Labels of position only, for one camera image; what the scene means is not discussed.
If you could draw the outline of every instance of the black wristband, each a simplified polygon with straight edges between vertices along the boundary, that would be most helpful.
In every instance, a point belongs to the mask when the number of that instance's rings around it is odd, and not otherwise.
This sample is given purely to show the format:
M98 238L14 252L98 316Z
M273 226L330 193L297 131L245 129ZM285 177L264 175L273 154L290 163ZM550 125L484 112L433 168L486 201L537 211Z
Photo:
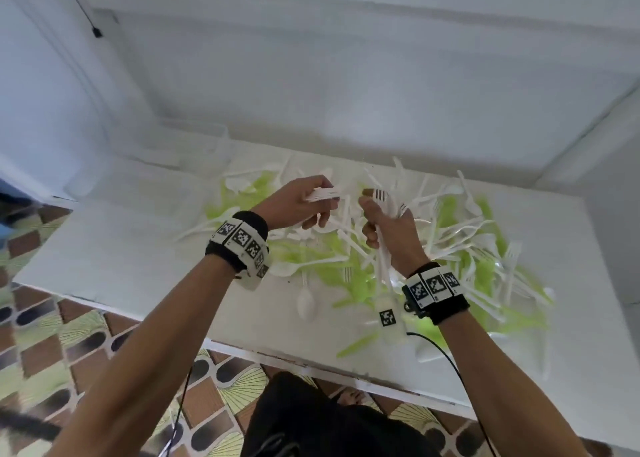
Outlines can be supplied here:
M411 278L416 273L422 273L433 268L439 267L440 264L437 262L428 262L422 265L418 270L415 270L409 277ZM467 299L463 295L458 295L455 297L450 297L444 300L441 300L436 303L432 303L426 309L426 315L431 319L433 325L437 326L445 319L449 319L449 317L454 314L458 314L459 312L463 312L469 308L469 303Z
M267 226L267 222L253 211L238 211L234 216L237 220L242 220L255 229L258 232L258 235L263 240L267 240L267 236L269 235L269 228ZM246 269L246 265L240 261L238 256L231 250L229 250L226 246L221 245L220 243L214 243L212 241L209 242L207 248L204 252L206 255L217 255L224 261L226 261L236 273L240 273Z

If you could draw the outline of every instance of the wrist-mounted device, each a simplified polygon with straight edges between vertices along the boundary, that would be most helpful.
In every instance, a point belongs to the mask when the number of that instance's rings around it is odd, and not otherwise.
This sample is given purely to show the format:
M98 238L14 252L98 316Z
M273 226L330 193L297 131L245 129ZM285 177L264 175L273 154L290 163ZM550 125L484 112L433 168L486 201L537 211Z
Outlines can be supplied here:
M238 211L223 222L209 240L205 255L217 255L236 270L236 280L247 290L256 290L271 261L267 247L269 229L253 211Z
M407 278L402 287L406 306L418 317L430 317L438 325L469 308L462 287L451 269L429 262Z

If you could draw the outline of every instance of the bare foot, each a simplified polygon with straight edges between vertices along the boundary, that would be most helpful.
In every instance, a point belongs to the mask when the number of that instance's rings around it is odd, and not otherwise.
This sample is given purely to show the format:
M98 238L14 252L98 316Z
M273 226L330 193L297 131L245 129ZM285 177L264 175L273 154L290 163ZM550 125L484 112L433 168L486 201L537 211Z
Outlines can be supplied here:
M347 388L342 393L340 393L340 397L338 398L338 405L348 406L348 405L359 405L364 400L364 393L360 390L355 390L353 388Z

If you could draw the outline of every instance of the patterned floor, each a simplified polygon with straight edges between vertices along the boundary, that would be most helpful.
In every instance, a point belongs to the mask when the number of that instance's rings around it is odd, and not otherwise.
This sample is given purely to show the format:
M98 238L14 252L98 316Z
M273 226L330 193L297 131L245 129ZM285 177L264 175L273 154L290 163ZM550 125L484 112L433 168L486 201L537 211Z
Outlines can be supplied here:
M34 211L14 225L16 231L0 250L0 407L58 426L65 425L79 398L137 325L12 283L67 215L68 210L52 206ZM171 455L238 456L256 401L278 371L201 350ZM328 381L304 379L327 396L341 390ZM423 432L443 457L490 455L476 422L375 395L367 396L365 404ZM177 408L175 399L144 446L147 455L158 455L166 445ZM605 445L586 445L594 456L611 455ZM2 457L40 457L49 446L15 429L0 430Z

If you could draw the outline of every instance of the clothing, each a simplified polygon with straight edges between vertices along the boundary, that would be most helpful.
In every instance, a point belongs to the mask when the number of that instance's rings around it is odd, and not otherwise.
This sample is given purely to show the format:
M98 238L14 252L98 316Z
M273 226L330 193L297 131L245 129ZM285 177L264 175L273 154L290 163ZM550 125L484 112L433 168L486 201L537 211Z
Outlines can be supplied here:
M258 400L241 457L276 455L258 452L279 433L301 457L440 457L409 425L368 406L340 406L289 372L278 373Z

